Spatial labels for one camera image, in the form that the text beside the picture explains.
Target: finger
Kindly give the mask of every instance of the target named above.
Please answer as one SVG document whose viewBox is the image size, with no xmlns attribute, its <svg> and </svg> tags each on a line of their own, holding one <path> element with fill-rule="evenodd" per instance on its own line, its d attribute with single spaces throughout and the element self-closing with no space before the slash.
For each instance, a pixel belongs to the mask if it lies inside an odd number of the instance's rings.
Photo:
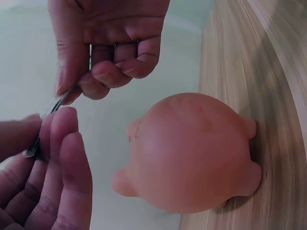
<svg viewBox="0 0 307 230">
<path fill-rule="evenodd" d="M 50 128 L 53 117 L 54 114 L 51 114 L 43 120 L 41 131 L 39 133 L 40 148 L 43 159 L 49 159 L 48 153 L 50 150 Z M 27 218 L 29 217 L 40 199 L 47 166 L 48 164 L 46 161 L 35 161 L 30 175 L 23 175 L 25 171 L 19 172 L 21 176 L 28 176 L 28 178 L 24 179 L 26 183 L 23 185 L 22 191 L 19 192 L 14 198 L 11 198 L 10 202 L 5 207 L 5 211 L 11 217 L 13 217 L 17 223 L 21 225 L 25 224 Z"/>
<path fill-rule="evenodd" d="M 25 229 L 19 224 L 12 223 L 3 230 L 25 230 Z"/>
<path fill-rule="evenodd" d="M 111 61 L 103 61 L 93 66 L 92 75 L 109 88 L 118 88 L 128 84 L 132 78 L 123 74 Z"/>
<path fill-rule="evenodd" d="M 18 154 L 0 171 L 0 208 L 4 209 L 23 190 L 34 162 L 34 159 L 26 159 Z"/>
<path fill-rule="evenodd" d="M 39 133 L 40 125 L 39 115 L 21 121 L 0 122 L 0 162 L 29 148 Z"/>
<path fill-rule="evenodd" d="M 136 58 L 138 54 L 138 43 L 118 43 L 114 49 L 114 63 Z"/>
<path fill-rule="evenodd" d="M 93 77 L 108 88 L 121 87 L 131 81 L 113 63 L 116 61 L 114 46 L 94 46 L 92 50 Z"/>
<path fill-rule="evenodd" d="M 72 91 L 67 95 L 67 97 L 62 102 L 62 105 L 70 105 L 72 104 L 80 95 L 82 94 L 82 90 L 78 85 L 75 85 Z"/>
<path fill-rule="evenodd" d="M 59 109 L 53 117 L 50 129 L 50 160 L 37 206 L 30 214 L 27 229 L 50 229 L 58 214 L 63 188 L 59 150 L 65 136 L 78 131 L 76 110 L 69 107 Z"/>
<path fill-rule="evenodd" d="M 84 43 L 83 10 L 77 1 L 49 0 L 48 10 L 57 40 L 61 95 L 89 70 L 89 45 Z"/>
<path fill-rule="evenodd" d="M 52 230 L 89 229 L 92 214 L 92 175 L 81 134 L 67 135 L 60 150 L 63 192 Z"/>
<path fill-rule="evenodd" d="M 6 213 L 22 226 L 40 199 L 47 166 L 44 161 L 35 161 L 23 190 L 5 207 Z"/>
<path fill-rule="evenodd" d="M 159 62 L 161 36 L 139 41 L 137 58 L 121 62 L 122 72 L 133 78 L 148 76 Z"/>
<path fill-rule="evenodd" d="M 78 81 L 83 94 L 93 100 L 99 100 L 107 96 L 110 88 L 93 78 L 90 72 L 84 74 Z"/>
<path fill-rule="evenodd" d="M 100 61 L 112 59 L 112 46 L 92 46 L 92 65 L 95 65 Z M 84 95 L 94 100 L 104 98 L 110 91 L 109 87 L 93 78 L 91 72 L 84 74 L 78 84 Z"/>
</svg>

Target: fingernail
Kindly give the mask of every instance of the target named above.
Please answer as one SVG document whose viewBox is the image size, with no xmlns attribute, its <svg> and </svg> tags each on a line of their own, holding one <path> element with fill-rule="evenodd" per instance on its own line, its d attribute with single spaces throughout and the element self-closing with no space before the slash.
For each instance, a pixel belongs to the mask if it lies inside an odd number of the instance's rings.
<svg viewBox="0 0 307 230">
<path fill-rule="evenodd" d="M 100 82 L 104 84 L 112 84 L 112 81 L 114 80 L 113 74 L 111 73 L 102 73 L 99 75 L 94 75 L 94 78 L 99 80 Z"/>
<path fill-rule="evenodd" d="M 127 76 L 132 77 L 132 78 L 138 77 L 138 73 L 134 69 L 129 69 L 129 70 L 125 71 L 124 74 L 126 74 Z"/>
<path fill-rule="evenodd" d="M 64 73 L 62 70 L 59 70 L 57 77 L 56 93 L 60 92 L 64 79 Z"/>
</svg>

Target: wood grain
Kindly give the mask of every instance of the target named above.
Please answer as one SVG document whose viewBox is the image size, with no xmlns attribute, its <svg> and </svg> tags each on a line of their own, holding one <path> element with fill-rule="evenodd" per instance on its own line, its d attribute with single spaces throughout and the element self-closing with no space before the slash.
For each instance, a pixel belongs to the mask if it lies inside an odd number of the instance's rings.
<svg viewBox="0 0 307 230">
<path fill-rule="evenodd" d="M 180 230 L 307 229 L 307 1 L 216 0 L 203 32 L 199 92 L 257 120 L 260 188 L 183 215 Z"/>
</svg>

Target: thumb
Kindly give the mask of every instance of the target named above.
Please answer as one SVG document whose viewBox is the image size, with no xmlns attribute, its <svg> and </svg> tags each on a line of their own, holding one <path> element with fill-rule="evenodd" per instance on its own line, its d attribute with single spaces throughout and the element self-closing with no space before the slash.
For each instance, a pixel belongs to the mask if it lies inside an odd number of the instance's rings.
<svg viewBox="0 0 307 230">
<path fill-rule="evenodd" d="M 39 134 L 40 125 L 39 115 L 0 122 L 0 162 L 29 148 Z"/>
<path fill-rule="evenodd" d="M 83 8 L 78 1 L 48 0 L 48 10 L 58 48 L 56 93 L 61 95 L 89 70 L 89 45 L 84 43 Z"/>
</svg>

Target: ceramic piggy bank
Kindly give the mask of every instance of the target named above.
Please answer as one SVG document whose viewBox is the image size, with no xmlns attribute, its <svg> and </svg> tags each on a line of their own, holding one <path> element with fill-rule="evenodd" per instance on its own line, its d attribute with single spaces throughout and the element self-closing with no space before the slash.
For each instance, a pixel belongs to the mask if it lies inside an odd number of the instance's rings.
<svg viewBox="0 0 307 230">
<path fill-rule="evenodd" d="M 249 153 L 256 131 L 254 120 L 210 96 L 167 97 L 128 126 L 130 161 L 113 175 L 112 188 L 171 213 L 222 207 L 260 184 Z"/>
</svg>

